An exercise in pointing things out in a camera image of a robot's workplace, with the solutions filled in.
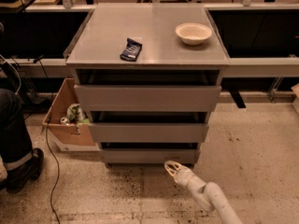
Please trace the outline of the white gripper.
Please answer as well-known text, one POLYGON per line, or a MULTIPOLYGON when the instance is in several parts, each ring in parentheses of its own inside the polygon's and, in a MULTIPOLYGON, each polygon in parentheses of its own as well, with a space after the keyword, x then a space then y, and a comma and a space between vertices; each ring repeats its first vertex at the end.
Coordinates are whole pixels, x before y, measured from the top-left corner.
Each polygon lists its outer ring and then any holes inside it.
POLYGON ((164 168, 174 181, 182 187, 186 187, 195 176, 195 173, 190 168, 182 166, 182 164, 176 161, 167 161, 164 164, 164 168))

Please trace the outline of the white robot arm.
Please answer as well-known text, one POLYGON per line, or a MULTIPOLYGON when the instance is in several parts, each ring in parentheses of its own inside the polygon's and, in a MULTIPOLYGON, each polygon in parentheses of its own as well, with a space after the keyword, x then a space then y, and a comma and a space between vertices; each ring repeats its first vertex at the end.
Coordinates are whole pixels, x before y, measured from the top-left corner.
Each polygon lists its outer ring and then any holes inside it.
POLYGON ((176 161, 166 161, 164 168, 177 184, 190 192, 195 202, 206 212, 216 210, 222 224, 243 224, 218 184, 205 182, 190 168, 176 161))

